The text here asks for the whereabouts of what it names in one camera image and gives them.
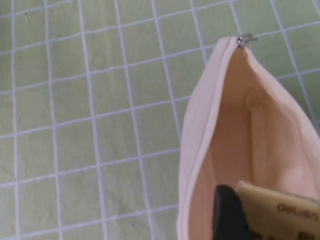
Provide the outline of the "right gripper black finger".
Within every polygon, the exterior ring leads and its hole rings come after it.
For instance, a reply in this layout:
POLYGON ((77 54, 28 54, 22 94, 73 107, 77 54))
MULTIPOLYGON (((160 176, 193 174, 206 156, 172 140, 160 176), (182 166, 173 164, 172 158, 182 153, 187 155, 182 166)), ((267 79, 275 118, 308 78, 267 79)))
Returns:
POLYGON ((240 197, 228 185, 214 192, 214 240, 250 240, 249 228, 240 197))

